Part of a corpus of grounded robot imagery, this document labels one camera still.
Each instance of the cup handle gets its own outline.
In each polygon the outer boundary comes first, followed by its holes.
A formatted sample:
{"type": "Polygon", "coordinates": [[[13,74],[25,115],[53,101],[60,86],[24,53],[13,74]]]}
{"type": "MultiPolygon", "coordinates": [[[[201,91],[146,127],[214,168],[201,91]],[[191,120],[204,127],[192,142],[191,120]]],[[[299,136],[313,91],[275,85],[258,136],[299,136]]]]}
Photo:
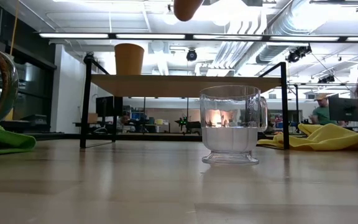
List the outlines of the cup handle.
{"type": "Polygon", "coordinates": [[[264,132],[267,129],[267,102],[266,99],[263,97],[260,98],[260,109],[262,116],[262,125],[259,128],[259,132],[264,132]]]}

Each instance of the yellow cloth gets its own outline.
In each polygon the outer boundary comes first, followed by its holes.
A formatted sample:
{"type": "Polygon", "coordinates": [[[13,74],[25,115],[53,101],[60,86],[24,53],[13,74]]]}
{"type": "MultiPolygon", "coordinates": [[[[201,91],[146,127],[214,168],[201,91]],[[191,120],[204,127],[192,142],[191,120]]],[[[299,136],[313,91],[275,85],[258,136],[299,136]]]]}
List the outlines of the yellow cloth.
{"type": "MultiPolygon", "coordinates": [[[[302,151],[333,151],[358,148],[358,133],[336,126],[335,124],[313,125],[299,124],[299,130],[308,135],[308,138],[290,136],[290,149],[302,151]]],[[[274,136],[273,140],[261,139],[262,146],[284,148],[283,135],[274,136]]]]}

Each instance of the glass cup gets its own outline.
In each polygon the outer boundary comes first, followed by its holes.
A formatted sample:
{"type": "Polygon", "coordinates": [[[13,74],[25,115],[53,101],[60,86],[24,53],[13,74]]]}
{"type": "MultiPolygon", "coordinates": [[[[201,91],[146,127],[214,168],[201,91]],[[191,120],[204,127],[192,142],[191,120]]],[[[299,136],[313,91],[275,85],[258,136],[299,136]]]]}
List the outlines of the glass cup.
{"type": "Polygon", "coordinates": [[[258,164],[252,157],[258,131],[267,128],[267,104],[253,86],[216,86],[201,91],[203,143],[208,164],[258,164]]]}

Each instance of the desk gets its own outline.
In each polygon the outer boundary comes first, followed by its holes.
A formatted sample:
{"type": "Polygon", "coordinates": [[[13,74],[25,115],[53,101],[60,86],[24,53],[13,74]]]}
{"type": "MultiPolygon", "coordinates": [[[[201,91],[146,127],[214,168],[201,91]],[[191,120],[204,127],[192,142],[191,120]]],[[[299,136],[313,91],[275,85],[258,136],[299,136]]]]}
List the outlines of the desk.
{"type": "Polygon", "coordinates": [[[200,142],[38,142],[0,156],[0,223],[358,223],[358,151],[258,147],[256,166],[210,166],[208,153],[200,142]]]}

